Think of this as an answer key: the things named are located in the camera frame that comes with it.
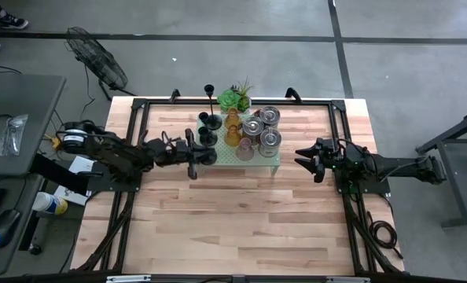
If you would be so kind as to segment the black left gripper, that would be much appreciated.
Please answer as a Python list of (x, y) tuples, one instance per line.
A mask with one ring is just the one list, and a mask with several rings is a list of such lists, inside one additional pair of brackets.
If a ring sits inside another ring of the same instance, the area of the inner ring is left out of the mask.
[[(208, 155), (211, 153), (211, 149), (207, 146), (194, 144), (194, 153), (193, 153), (193, 143), (194, 136), (193, 132), (189, 129), (185, 129), (185, 138), (174, 138), (171, 139), (168, 137), (166, 131), (161, 133), (162, 140), (165, 144), (165, 154), (163, 159), (160, 161), (160, 166), (170, 166), (187, 163), (187, 174), (190, 179), (197, 179), (197, 171), (195, 166), (195, 155)], [(211, 164), (211, 158), (208, 156), (202, 156), (197, 160), (197, 165), (209, 166)]]

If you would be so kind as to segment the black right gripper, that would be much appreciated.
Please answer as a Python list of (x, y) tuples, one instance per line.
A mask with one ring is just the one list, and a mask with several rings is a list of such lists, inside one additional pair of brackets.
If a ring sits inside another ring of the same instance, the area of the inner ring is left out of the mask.
[(325, 150), (325, 166), (319, 158), (295, 158), (294, 161), (309, 171), (315, 183), (321, 183), (325, 177), (325, 169), (344, 170), (346, 168), (345, 147), (333, 139), (316, 138), (315, 143), (305, 149), (297, 149), (300, 156), (318, 156)]

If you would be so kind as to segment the amber glass candle holder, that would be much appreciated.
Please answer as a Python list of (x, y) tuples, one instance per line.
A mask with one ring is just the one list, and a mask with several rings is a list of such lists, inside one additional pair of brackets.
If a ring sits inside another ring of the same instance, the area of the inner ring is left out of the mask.
[(226, 113), (225, 118), (225, 127), (229, 129), (231, 126), (239, 127), (241, 125), (241, 117), (238, 114), (238, 110), (236, 108), (229, 108)]
[(225, 134), (224, 142), (230, 147), (237, 147), (240, 144), (242, 136), (236, 125), (231, 125), (228, 127)]

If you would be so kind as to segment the pink glass candle holder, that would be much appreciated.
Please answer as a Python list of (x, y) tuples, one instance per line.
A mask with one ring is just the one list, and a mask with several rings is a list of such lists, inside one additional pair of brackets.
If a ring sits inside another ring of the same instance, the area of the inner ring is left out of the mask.
[(254, 149), (249, 138), (242, 138), (236, 149), (236, 157), (241, 161), (251, 160), (254, 156)]

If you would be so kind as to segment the green perforated metal shelf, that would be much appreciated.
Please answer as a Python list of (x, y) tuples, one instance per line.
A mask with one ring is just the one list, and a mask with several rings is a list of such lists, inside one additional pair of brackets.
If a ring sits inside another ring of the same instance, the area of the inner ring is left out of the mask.
[[(254, 116), (250, 114), (239, 114), (241, 117), (241, 121), (247, 119), (249, 116)], [(237, 147), (230, 147), (225, 144), (224, 138), (227, 132), (227, 128), (225, 127), (225, 118), (226, 114), (220, 116), (222, 120), (222, 126), (218, 130), (214, 130), (217, 134), (218, 141), (215, 144), (214, 148), (217, 153), (217, 160), (213, 164), (215, 167), (269, 167), (273, 173), (276, 173), (278, 168), (281, 165), (281, 156), (278, 151), (278, 154), (273, 157), (265, 157), (259, 153), (259, 144), (253, 145), (254, 149), (254, 156), (251, 160), (248, 161), (241, 161), (236, 157), (236, 149)], [(197, 132), (198, 128), (203, 126), (203, 123), (197, 117), (197, 129), (196, 129), (196, 141), (200, 144), (199, 141), (199, 134)], [(238, 127), (240, 134), (242, 136), (242, 123)]]

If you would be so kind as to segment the white geometric patterned vase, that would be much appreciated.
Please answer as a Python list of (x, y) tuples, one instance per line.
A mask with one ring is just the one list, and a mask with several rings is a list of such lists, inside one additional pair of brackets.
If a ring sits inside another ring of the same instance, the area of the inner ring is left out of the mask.
[(252, 99), (248, 93), (253, 88), (248, 77), (243, 81), (237, 81), (229, 89), (224, 90), (217, 98), (217, 102), (223, 112), (235, 108), (239, 113), (246, 113), (252, 106)]

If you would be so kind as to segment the white paper sheet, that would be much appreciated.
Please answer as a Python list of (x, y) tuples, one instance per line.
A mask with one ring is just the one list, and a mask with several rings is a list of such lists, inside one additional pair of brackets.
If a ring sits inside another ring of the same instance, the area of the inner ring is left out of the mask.
[(61, 197), (65, 199), (68, 202), (72, 202), (74, 204), (78, 204), (81, 206), (84, 206), (86, 204), (86, 201), (88, 197), (80, 194), (80, 193), (75, 193), (71, 191), (70, 189), (67, 189), (64, 186), (58, 186), (55, 193), (53, 194), (56, 197)]
[(71, 165), (69, 166), (69, 170), (72, 173), (91, 172), (93, 165), (94, 162), (92, 160), (81, 156), (76, 156), (75, 159), (72, 161)]

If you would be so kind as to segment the grey metal table stand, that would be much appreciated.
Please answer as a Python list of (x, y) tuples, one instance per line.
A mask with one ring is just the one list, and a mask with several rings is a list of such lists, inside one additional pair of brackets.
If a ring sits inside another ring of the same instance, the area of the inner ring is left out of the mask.
[(441, 223), (446, 228), (467, 226), (467, 115), (461, 122), (416, 148), (419, 154), (439, 152), (461, 216)]

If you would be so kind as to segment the black floor fan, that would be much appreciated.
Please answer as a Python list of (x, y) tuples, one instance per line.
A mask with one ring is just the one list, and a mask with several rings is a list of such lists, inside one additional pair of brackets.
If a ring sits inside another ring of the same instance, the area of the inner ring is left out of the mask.
[(81, 27), (67, 29), (66, 41), (75, 59), (82, 62), (96, 77), (106, 99), (112, 101), (105, 86), (134, 96), (125, 90), (128, 78), (114, 56), (103, 47), (89, 32)]

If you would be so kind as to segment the yellow power plug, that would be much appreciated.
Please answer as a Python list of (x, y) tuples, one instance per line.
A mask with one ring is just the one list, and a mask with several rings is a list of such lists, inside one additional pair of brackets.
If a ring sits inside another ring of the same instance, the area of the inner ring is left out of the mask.
[(45, 141), (51, 142), (52, 148), (54, 151), (57, 151), (61, 148), (62, 141), (57, 137), (52, 137), (48, 134), (44, 134)]

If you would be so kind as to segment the white yellow wipes canister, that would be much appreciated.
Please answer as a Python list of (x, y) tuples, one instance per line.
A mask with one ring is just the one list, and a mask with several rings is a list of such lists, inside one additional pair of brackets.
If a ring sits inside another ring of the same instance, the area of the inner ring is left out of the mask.
[(68, 210), (68, 202), (61, 197), (38, 192), (32, 210), (51, 215), (62, 215)]

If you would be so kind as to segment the grey side table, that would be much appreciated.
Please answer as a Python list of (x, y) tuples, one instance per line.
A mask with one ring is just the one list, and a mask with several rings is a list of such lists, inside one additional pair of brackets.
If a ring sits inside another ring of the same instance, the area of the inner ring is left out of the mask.
[(0, 154), (0, 175), (29, 172), (65, 83), (59, 75), (0, 74), (0, 148), (9, 121), (25, 120), (23, 133), (17, 136), (19, 153)]

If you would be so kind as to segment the clear plastic bag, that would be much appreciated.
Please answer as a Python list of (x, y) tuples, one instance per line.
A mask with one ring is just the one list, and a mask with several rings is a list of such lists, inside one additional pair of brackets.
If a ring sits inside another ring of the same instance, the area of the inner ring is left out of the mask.
[(0, 156), (19, 156), (20, 145), (24, 129), (28, 121), (28, 114), (10, 116), (0, 135)]

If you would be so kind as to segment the black computer mouse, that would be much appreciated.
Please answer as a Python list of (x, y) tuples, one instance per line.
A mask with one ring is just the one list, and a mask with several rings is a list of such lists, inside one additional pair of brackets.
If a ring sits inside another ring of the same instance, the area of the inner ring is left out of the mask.
[(0, 214), (0, 248), (10, 243), (20, 221), (20, 212), (16, 209), (8, 209)]

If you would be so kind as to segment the grey desk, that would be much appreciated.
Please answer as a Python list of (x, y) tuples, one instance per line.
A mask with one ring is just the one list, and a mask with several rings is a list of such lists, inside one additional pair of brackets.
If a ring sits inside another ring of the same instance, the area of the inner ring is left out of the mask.
[(31, 215), (31, 207), (44, 182), (45, 179), (41, 175), (26, 175), (23, 178), (0, 177), (0, 189), (3, 190), (0, 215), (6, 210), (15, 210), (20, 213), (9, 243), (0, 248), (0, 275), (9, 269), (13, 257), (19, 249), (20, 241)]

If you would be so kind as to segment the silver metal bracket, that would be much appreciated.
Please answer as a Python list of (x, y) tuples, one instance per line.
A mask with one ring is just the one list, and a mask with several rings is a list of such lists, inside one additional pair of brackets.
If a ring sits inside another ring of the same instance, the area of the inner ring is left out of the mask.
[(327, 277), (325, 283), (371, 283), (367, 277)]
[(150, 274), (108, 276), (105, 283), (151, 283)]

